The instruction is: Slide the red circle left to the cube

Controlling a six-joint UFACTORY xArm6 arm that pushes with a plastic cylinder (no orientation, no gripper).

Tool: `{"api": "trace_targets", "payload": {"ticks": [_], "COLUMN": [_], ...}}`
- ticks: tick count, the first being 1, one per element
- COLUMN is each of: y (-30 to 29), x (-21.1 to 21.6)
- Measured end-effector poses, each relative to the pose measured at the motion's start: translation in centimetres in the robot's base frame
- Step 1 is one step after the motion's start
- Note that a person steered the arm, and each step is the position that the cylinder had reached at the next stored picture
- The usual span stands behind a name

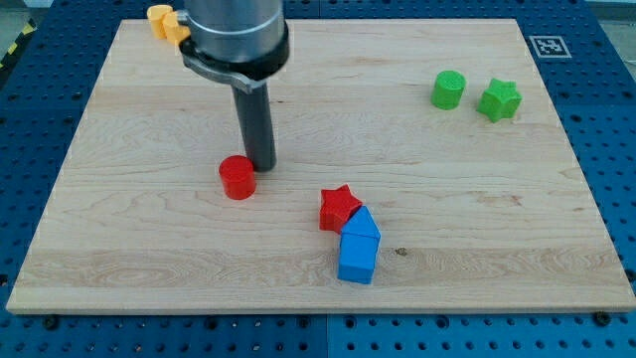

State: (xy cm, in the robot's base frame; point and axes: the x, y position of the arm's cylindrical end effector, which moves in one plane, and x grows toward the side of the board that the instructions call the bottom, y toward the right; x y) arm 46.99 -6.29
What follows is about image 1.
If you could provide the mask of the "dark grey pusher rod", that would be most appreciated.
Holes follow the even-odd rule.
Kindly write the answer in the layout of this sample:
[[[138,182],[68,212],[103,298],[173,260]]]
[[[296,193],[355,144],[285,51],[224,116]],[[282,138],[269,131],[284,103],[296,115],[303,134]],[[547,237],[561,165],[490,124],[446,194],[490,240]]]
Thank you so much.
[[[245,156],[256,172],[267,172],[276,164],[275,140],[267,84],[246,93],[233,89]]]

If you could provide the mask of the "black clamp with grey bracket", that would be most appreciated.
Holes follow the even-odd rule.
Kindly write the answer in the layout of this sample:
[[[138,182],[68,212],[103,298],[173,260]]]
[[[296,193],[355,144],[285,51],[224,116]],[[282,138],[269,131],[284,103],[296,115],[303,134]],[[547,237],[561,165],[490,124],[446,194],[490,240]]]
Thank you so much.
[[[179,50],[184,66],[200,77],[252,93],[286,64],[290,54],[289,29],[284,22],[282,38],[277,45],[269,53],[249,62],[215,59],[200,51],[190,37],[179,44]]]

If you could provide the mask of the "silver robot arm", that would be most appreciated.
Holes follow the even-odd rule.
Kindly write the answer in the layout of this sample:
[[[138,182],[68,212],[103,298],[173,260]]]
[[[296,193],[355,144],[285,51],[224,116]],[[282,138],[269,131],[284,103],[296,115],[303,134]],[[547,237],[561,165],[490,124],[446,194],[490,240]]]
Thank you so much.
[[[276,165],[267,79],[289,57],[281,0],[187,0],[177,13],[190,35],[179,44],[186,68],[232,88],[246,157],[254,170]]]

